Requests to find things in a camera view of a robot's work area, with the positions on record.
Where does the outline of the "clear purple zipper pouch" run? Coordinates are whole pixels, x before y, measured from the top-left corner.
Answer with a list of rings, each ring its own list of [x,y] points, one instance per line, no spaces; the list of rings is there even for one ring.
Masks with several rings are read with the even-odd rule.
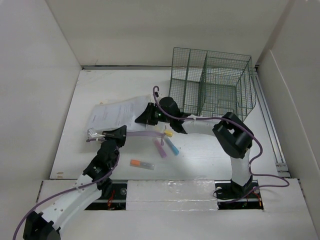
[[[130,127],[126,132],[126,137],[152,137],[159,138],[160,144],[164,145],[165,129],[160,127]]]

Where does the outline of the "clear zipper document pouch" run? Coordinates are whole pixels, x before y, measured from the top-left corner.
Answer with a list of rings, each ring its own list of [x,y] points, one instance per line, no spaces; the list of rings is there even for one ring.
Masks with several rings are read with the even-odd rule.
[[[135,120],[146,110],[150,95],[137,96],[128,100],[99,104],[93,107],[86,128],[98,133],[127,127],[128,132],[144,131],[144,123]]]

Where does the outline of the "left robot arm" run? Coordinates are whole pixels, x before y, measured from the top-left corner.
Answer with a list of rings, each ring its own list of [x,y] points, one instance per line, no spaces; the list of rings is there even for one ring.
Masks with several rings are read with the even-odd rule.
[[[23,218],[25,240],[60,240],[64,228],[76,215],[99,198],[107,198],[112,191],[110,176],[120,160],[120,148],[125,145],[127,126],[106,131],[96,156],[83,170],[72,188],[56,193],[36,204]],[[37,212],[36,207],[55,201]]]

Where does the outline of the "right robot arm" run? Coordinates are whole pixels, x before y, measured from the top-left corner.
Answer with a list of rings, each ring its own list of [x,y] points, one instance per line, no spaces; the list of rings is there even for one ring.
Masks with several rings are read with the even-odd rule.
[[[252,131],[232,112],[223,119],[199,120],[195,115],[182,112],[172,97],[163,97],[158,104],[149,102],[134,122],[155,126],[158,122],[169,123],[181,134],[203,134],[216,137],[224,152],[230,157],[231,180],[217,190],[221,199],[243,197],[249,192],[252,174],[249,170]]]

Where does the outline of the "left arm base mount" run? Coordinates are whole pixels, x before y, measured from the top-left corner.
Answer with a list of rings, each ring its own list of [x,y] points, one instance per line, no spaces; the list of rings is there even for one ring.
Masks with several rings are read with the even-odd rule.
[[[122,211],[126,209],[127,180],[115,180],[108,194],[104,193],[99,199],[91,203],[87,211]]]

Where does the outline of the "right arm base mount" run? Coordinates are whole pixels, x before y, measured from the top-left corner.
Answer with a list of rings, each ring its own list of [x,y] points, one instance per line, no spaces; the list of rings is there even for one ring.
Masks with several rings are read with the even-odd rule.
[[[230,180],[215,180],[212,196],[217,199],[218,210],[263,210],[263,201],[257,180],[238,186]]]

